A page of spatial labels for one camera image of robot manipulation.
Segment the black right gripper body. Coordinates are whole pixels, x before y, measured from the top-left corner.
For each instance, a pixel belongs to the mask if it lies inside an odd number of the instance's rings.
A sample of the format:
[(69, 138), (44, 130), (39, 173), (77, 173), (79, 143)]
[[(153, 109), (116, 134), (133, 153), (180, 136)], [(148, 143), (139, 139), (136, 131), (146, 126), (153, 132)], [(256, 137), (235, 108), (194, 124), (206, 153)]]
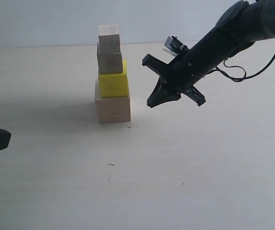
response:
[(253, 42), (213, 28), (189, 51), (178, 54), (168, 64), (147, 54), (142, 65), (158, 74), (170, 93), (184, 94), (202, 105), (205, 97), (194, 87), (195, 83), (221, 62), (252, 45)]

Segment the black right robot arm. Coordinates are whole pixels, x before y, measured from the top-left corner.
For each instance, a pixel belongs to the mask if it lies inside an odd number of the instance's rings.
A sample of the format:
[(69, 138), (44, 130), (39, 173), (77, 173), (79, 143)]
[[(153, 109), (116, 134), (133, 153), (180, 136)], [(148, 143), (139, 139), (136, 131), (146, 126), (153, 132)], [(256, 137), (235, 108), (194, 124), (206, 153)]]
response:
[(168, 64), (147, 54), (142, 65), (159, 75), (147, 99), (151, 108), (177, 101), (184, 94), (199, 106), (205, 96), (196, 88), (204, 76), (255, 42), (275, 39), (275, 0), (248, 3), (239, 0), (220, 17), (215, 26), (194, 46), (187, 47), (177, 37), (169, 36), (165, 47), (175, 54)]

